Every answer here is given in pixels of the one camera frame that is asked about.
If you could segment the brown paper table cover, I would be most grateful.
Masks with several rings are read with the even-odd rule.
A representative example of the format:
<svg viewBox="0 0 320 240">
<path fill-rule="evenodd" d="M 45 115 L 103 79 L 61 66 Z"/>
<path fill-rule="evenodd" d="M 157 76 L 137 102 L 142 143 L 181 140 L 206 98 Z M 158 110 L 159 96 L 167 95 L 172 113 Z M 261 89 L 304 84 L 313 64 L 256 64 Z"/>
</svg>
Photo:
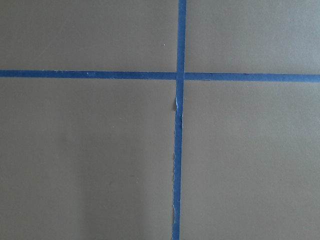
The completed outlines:
<svg viewBox="0 0 320 240">
<path fill-rule="evenodd" d="M 3 0 L 3 240 L 317 240 L 317 0 Z"/>
</svg>

